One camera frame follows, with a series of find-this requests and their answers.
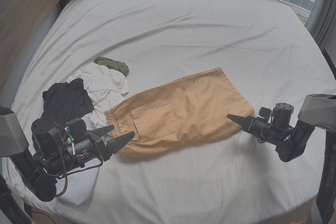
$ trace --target white bed sheet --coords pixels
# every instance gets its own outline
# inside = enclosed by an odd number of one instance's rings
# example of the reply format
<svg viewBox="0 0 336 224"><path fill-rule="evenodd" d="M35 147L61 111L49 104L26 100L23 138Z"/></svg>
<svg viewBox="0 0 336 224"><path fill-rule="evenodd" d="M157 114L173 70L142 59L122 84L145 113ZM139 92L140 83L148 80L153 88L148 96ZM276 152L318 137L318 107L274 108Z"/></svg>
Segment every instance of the white bed sheet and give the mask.
<svg viewBox="0 0 336 224"><path fill-rule="evenodd" d="M305 95L335 93L334 77L292 10L264 0L72 0L32 59L12 109L31 143L42 92L96 56L126 62L131 96L180 77L221 67L258 112ZM250 134L122 159L99 169L91 201L39 201L4 160L11 190L75 223L258 223L317 193L325 135L316 129L304 154L279 160Z"/></svg>

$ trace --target bed frame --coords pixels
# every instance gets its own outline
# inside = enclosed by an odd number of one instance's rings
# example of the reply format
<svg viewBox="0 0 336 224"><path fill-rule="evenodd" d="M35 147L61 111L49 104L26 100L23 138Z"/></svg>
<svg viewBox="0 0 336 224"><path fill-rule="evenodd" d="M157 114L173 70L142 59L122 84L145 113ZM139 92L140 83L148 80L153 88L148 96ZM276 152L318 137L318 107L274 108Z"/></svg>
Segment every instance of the bed frame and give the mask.
<svg viewBox="0 0 336 224"><path fill-rule="evenodd" d="M68 1L0 0L0 94L23 46L57 3Z"/></svg>

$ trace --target back pocket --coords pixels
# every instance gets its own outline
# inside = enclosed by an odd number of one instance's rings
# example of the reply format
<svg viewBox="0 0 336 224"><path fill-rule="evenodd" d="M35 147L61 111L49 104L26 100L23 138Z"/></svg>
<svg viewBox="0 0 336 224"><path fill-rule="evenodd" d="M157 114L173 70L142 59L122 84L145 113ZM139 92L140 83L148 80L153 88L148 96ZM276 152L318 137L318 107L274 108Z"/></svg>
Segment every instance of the back pocket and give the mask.
<svg viewBox="0 0 336 224"><path fill-rule="evenodd" d="M171 134L178 127L170 105L162 100L132 109L131 114L141 143Z"/></svg>

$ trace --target folded pants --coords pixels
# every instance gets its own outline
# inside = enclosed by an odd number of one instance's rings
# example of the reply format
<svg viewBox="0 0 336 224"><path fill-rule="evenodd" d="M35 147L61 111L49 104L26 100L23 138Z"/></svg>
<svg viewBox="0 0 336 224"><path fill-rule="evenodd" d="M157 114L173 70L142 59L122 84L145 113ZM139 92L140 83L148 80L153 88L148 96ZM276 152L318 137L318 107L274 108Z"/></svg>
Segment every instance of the folded pants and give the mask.
<svg viewBox="0 0 336 224"><path fill-rule="evenodd" d="M220 68L140 92L105 111L114 138L134 131L119 151L132 158L228 138L240 126L227 114L253 116L254 109Z"/></svg>

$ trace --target fitted sheet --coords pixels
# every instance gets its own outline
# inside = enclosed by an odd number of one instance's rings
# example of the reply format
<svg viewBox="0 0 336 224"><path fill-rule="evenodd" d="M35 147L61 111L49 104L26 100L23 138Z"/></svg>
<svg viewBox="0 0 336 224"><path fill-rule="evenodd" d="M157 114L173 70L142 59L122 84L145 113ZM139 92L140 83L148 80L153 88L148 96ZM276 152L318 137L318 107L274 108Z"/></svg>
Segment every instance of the fitted sheet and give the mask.
<svg viewBox="0 0 336 224"><path fill-rule="evenodd" d="M12 109L30 143L42 92L97 56L126 62L132 96L221 67L259 111L294 106L307 94L334 94L336 83L299 18L264 0L71 0L36 51ZM313 198L325 135L316 129L302 156L283 163L271 144L242 130L140 159L113 156L99 169L91 200L39 201L4 159L10 189L27 203L75 223L258 223Z"/></svg>

